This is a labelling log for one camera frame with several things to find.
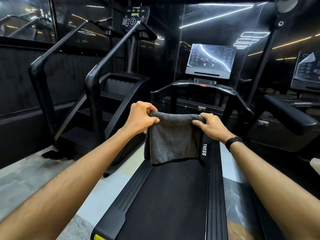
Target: microfiber towel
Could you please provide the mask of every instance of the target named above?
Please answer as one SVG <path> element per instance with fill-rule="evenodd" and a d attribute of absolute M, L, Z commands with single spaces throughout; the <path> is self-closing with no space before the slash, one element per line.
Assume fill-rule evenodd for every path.
<path fill-rule="evenodd" d="M 205 123 L 201 116 L 150 111 L 150 117 L 158 117 L 160 122 L 153 124 L 146 133 L 145 159 L 150 159 L 154 166 L 188 159 L 198 159 L 203 165 L 199 156 L 203 132 L 192 124 L 193 120 Z"/>

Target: treadmill display screen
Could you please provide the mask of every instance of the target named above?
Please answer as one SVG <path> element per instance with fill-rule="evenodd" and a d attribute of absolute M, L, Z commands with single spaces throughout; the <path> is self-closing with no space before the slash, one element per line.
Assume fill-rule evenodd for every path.
<path fill-rule="evenodd" d="M 230 72 L 235 52 L 231 46 L 192 44 L 188 66 Z"/>

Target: treadmill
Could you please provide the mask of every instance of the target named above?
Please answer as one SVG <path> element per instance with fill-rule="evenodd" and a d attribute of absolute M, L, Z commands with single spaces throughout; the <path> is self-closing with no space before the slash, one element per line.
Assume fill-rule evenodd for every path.
<path fill-rule="evenodd" d="M 228 79 L 233 58 L 226 66 L 218 61 L 217 50 L 224 51 L 230 47 L 205 44 L 193 47 L 205 49 L 205 52 L 195 54 L 199 56 L 198 64 L 192 60 L 195 59 L 193 52 L 190 53 L 190 68 L 186 73 L 198 72 L 193 74 L 194 79 L 178 80 L 152 92 L 151 100 L 155 102 L 171 96 L 168 112 L 176 114 L 179 113 L 177 98 L 181 90 L 204 94 L 217 92 L 228 96 L 221 118 L 223 124 L 227 124 L 233 110 L 238 111 L 239 121 L 253 116 L 233 88 L 199 77 L 204 73 L 206 78 L 220 75 Z M 150 160 L 144 160 L 95 226 L 91 239 L 228 239 L 220 143 L 204 135 L 200 146 L 205 166 L 197 160 L 188 160 L 153 167 Z"/>

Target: black wrist band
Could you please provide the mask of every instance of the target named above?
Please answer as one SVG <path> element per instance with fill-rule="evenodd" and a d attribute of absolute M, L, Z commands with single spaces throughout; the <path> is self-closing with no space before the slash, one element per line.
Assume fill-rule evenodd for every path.
<path fill-rule="evenodd" d="M 243 143 L 243 140 L 239 137 L 230 138 L 229 140 L 226 141 L 226 148 L 228 149 L 228 151 L 230 151 L 231 144 L 236 141 Z"/>

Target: stair climber console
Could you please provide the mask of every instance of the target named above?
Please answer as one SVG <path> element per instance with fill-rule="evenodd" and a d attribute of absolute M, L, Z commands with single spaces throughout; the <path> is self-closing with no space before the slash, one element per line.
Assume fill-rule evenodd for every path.
<path fill-rule="evenodd" d="M 54 138 L 54 145 L 58 152 L 50 151 L 43 154 L 43 157 L 51 159 L 61 159 L 67 157 L 71 159 L 75 154 L 84 155 L 92 149 L 106 141 L 117 132 L 126 122 L 132 103 L 137 101 L 150 101 L 150 79 L 131 72 L 134 57 L 136 40 L 156 40 L 156 34 L 145 22 L 149 17 L 149 8 L 128 7 L 127 10 L 142 11 L 143 18 L 138 14 L 131 13 L 136 22 L 124 24 L 127 17 L 123 16 L 122 30 L 125 35 L 110 50 L 110 52 L 97 64 L 85 79 L 85 91 L 72 106 L 62 122 L 58 122 L 54 111 L 54 105 L 48 88 L 47 77 L 44 72 L 44 65 L 48 57 L 57 51 L 70 37 L 83 28 L 86 23 L 91 22 L 98 26 L 101 22 L 113 20 L 112 17 L 98 21 L 85 21 L 78 28 L 71 31 L 59 42 L 57 42 L 44 55 L 35 60 L 29 68 L 29 76 L 34 90 L 37 94 L 42 112 L 49 126 L 51 135 Z M 115 29 L 108 26 L 106 36 L 119 37 Z M 131 39 L 131 52 L 129 54 L 127 72 L 110 72 L 99 77 L 101 68 L 112 58 L 120 46 L 128 39 Z M 105 177 L 112 173 L 119 162 L 128 157 L 129 154 L 144 141 L 145 135 L 139 134 L 134 137 L 118 154 L 111 168 L 104 174 Z"/>

